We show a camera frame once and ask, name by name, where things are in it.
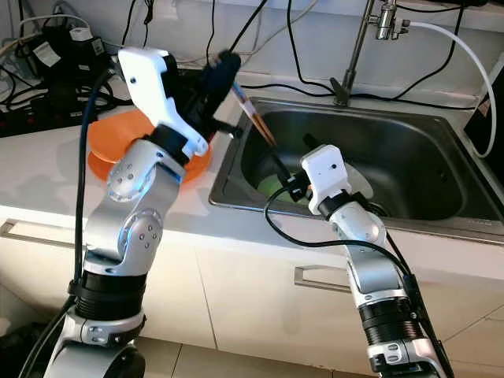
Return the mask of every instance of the floor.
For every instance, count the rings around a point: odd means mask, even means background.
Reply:
[[[367,377],[154,339],[138,339],[136,346],[146,359],[145,378]]]

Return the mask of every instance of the metal drawer handle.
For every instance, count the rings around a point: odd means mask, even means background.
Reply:
[[[351,293],[350,286],[347,285],[338,285],[336,283],[327,283],[313,280],[305,280],[304,273],[306,270],[314,270],[314,269],[326,269],[327,266],[323,265],[310,265],[310,266],[296,266],[294,268],[294,285],[304,286],[304,287],[313,287],[315,289],[323,289],[330,291],[338,291],[340,293]]]
[[[74,243],[60,242],[58,240],[50,240],[43,238],[36,238],[34,236],[28,235],[19,235],[13,234],[10,230],[16,225],[16,221],[12,219],[6,220],[6,222],[0,227],[0,238],[4,239],[12,239],[12,240],[20,240],[22,242],[30,242],[30,243],[39,243],[39,244],[47,244],[48,246],[59,246],[63,248],[74,249]]]

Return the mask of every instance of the white countertop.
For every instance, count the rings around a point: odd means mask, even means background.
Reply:
[[[250,96],[266,98],[332,103],[331,98],[308,98],[284,90],[248,93]],[[364,99],[352,100],[352,106],[445,117],[463,142],[467,143],[462,129],[470,118],[470,112]],[[115,109],[112,113],[127,109]],[[236,124],[240,114],[241,110],[234,98],[228,96],[216,118]],[[73,127],[0,139],[0,218],[73,228],[79,130],[80,127]],[[219,134],[214,138],[211,166],[200,177],[182,186],[179,198],[166,215],[163,238],[211,249],[267,254],[306,264],[343,267],[345,258],[342,248],[303,249],[281,239],[259,212],[209,204],[209,193],[228,143],[226,135]],[[500,185],[493,179],[491,182],[503,199]],[[85,217],[100,202],[104,193],[104,183],[88,169]],[[315,241],[335,238],[329,225],[322,220],[280,215],[273,216],[273,219],[298,239]],[[450,272],[492,281],[504,280],[504,248],[500,246],[395,230],[391,234],[412,269],[433,274]]]

